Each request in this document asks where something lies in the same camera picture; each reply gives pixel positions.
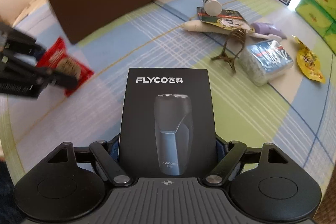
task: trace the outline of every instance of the checkered tablecloth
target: checkered tablecloth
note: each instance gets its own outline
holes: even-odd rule
[[[71,97],[47,87],[37,100],[0,97],[0,137],[17,182],[63,141],[87,146],[110,140],[120,131],[128,68],[204,68],[209,72],[216,133],[251,147],[274,142],[319,183],[324,192],[336,159],[335,57],[323,40],[295,12],[277,0],[219,0],[245,19],[272,22],[287,36],[298,36],[319,57],[326,84],[305,78],[294,65],[269,85],[255,86],[242,71],[210,62],[226,37],[191,33],[181,24],[196,18],[202,0],[157,0],[126,14],[72,46],[69,52],[95,71]],[[62,36],[48,5],[25,18],[18,29],[50,47]],[[297,49],[284,40],[293,59]],[[237,45],[229,44],[232,52]]]

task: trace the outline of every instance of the gray ribbed plate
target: gray ribbed plate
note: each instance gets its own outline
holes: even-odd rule
[[[140,178],[115,189],[96,211],[73,224],[257,224],[238,212],[220,189],[196,178]],[[302,223],[312,224],[312,220]]]

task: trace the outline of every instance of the white lid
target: white lid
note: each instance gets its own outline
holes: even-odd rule
[[[222,5],[218,0],[208,0],[204,4],[205,12],[210,16],[218,16],[222,12]]]

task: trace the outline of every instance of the clear plastic package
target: clear plastic package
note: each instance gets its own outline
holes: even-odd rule
[[[265,85],[293,66],[292,58],[276,40],[246,45],[239,61],[252,82],[258,86]]]

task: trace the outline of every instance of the crosshair symbol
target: crosshair symbol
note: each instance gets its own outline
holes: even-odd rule
[[[162,182],[162,183],[164,183],[165,185],[169,186],[169,185],[172,184],[173,182],[170,181],[170,180],[165,180],[165,181]]]

